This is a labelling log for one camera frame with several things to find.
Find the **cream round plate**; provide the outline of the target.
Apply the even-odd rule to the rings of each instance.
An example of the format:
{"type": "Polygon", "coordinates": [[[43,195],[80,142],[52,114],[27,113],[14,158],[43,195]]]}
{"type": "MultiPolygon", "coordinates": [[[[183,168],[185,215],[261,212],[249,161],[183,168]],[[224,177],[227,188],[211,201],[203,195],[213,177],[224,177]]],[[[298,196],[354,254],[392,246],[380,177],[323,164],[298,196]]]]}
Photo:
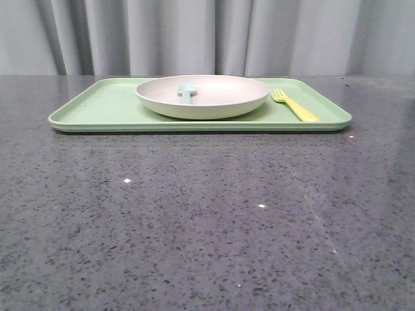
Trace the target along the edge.
{"type": "Polygon", "coordinates": [[[156,78],[136,88],[143,105],[169,117],[193,120],[225,119],[249,113],[268,98],[270,87],[258,80],[226,75],[180,75],[156,78]],[[192,103],[182,102],[181,85],[196,87],[192,103]]]}

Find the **light blue plastic spoon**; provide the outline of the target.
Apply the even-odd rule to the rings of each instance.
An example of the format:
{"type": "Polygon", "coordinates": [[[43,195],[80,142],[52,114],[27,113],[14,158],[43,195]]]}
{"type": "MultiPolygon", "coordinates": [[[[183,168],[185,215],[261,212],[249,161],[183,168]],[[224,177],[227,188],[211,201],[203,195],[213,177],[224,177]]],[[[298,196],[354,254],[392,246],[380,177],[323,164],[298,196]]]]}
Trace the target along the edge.
{"type": "Polygon", "coordinates": [[[191,105],[193,103],[192,96],[197,94],[197,88],[191,83],[183,83],[179,86],[177,94],[181,97],[181,104],[191,105]]]}

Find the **yellow plastic fork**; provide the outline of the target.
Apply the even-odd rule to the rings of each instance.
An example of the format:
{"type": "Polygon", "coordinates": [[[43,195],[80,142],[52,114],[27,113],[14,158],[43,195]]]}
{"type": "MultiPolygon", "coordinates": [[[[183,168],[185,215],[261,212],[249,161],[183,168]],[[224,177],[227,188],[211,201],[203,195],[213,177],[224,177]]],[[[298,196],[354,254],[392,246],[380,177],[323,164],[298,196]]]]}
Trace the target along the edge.
{"type": "Polygon", "coordinates": [[[271,90],[273,101],[285,104],[303,122],[319,122],[321,119],[295,100],[291,99],[281,88],[271,90]]]}

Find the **grey pleated curtain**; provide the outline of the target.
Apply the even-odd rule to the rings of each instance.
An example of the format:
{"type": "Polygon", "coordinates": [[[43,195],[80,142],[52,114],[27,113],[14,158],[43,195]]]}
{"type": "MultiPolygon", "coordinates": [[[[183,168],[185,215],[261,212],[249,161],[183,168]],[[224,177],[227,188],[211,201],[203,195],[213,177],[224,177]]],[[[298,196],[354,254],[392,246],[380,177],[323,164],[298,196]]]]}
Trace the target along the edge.
{"type": "Polygon", "coordinates": [[[413,75],[413,1],[2,1],[3,75],[413,75]]]}

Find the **light green plastic tray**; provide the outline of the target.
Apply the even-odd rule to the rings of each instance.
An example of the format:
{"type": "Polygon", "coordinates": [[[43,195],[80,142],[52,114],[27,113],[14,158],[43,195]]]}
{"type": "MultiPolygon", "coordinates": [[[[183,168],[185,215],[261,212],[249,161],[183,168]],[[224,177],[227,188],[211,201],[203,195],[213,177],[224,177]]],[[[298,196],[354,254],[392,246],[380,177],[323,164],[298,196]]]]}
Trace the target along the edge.
{"type": "Polygon", "coordinates": [[[99,80],[49,115],[61,132],[333,132],[347,127],[352,116],[304,82],[290,78],[264,78],[321,120],[302,122],[285,105],[268,98],[250,113],[213,121],[175,119],[150,111],[136,88],[144,78],[99,80]]]}

